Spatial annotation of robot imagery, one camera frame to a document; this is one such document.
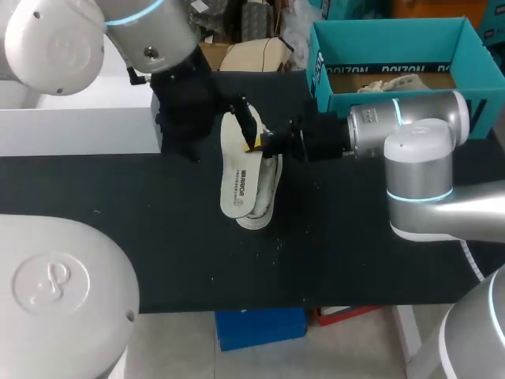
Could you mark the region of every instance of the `plastic bag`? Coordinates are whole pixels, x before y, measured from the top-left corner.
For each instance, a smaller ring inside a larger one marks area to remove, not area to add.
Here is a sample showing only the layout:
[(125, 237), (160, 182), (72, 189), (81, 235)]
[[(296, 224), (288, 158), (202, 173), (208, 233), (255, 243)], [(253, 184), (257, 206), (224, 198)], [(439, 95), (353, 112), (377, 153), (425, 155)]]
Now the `plastic bag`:
[(309, 0), (290, 0), (290, 7), (282, 10), (281, 36), (294, 49), (291, 63), (295, 69), (307, 68), (312, 23), (321, 20), (321, 9), (311, 6)]

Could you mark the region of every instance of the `white sneaker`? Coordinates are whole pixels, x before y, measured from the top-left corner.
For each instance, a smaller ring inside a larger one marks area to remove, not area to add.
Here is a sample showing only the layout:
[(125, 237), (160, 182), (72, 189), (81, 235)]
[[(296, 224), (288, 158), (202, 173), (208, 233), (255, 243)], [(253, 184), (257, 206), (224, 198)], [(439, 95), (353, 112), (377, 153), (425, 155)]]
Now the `white sneaker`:
[(246, 217), (237, 219), (237, 223), (251, 231), (266, 227), (274, 214), (275, 194), (282, 174), (282, 155), (262, 159), (256, 204)]

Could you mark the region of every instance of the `brown cardboard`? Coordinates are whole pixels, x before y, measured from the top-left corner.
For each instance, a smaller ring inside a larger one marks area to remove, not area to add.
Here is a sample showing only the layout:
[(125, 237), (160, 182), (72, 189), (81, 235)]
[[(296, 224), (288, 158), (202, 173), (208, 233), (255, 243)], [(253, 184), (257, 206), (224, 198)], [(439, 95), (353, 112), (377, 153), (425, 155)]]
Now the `brown cardboard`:
[(226, 57), (226, 53), (228, 52), (230, 45), (228, 43), (201, 42), (200, 47), (204, 52), (205, 58), (212, 68), (212, 71), (219, 71), (221, 63), (223, 63), (224, 57)]
[[(408, 73), (329, 73), (333, 93), (352, 93), (374, 81), (392, 81)], [(456, 84), (451, 73), (417, 73), (430, 89), (454, 89)]]

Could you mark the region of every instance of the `robot logo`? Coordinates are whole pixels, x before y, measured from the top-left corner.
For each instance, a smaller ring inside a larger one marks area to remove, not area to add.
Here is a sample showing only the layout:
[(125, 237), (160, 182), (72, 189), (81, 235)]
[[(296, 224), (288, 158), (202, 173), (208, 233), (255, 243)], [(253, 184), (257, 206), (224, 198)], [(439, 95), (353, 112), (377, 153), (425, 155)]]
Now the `robot logo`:
[(86, 268), (65, 253), (44, 253), (22, 262), (13, 277), (13, 297), (33, 314), (65, 315), (79, 308), (89, 292)]
[(57, 302), (63, 297), (63, 285), (70, 280), (70, 270), (62, 263), (47, 265), (47, 278), (39, 282), (39, 291), (32, 296), (33, 305)]

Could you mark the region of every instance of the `white cable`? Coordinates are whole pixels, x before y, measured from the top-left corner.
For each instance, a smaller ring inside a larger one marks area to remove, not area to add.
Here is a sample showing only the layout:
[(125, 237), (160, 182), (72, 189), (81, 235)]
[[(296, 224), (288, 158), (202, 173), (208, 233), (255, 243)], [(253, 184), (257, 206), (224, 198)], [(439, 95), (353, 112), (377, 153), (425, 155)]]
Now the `white cable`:
[(475, 276), (477, 279), (479, 279), (480, 282), (484, 281), (484, 275), (482, 275), (481, 270), (477, 266), (477, 263), (475, 263), (475, 260), (473, 259), (472, 252), (470, 251), (470, 248), (468, 247), (468, 244), (466, 241), (459, 241), (461, 244), (461, 247), (463, 248), (463, 251), (465, 252), (466, 259), (468, 260), (468, 263), (470, 263), (470, 267), (472, 268), (473, 272), (475, 272)]

